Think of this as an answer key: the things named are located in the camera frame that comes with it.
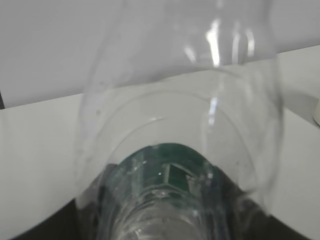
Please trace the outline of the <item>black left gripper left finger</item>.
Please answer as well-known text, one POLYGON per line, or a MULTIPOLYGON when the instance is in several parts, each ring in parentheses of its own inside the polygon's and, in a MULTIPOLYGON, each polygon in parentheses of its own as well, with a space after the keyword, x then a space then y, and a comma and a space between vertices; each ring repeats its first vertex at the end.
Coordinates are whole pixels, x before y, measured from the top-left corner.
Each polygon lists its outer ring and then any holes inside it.
POLYGON ((86 207, 77 210, 76 201, 72 200, 46 220, 18 236, 15 240, 94 240, 101 222, 102 198, 108 192, 98 187, 96 178, 87 193, 98 193, 98 201, 92 201, 86 207))

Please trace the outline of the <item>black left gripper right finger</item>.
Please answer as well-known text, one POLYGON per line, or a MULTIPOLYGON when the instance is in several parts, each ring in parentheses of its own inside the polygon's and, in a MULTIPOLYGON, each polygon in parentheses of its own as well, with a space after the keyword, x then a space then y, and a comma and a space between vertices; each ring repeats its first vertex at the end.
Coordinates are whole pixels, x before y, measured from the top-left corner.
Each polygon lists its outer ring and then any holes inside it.
POLYGON ((218 167, 207 172, 209 240, 307 240, 248 197, 218 167))

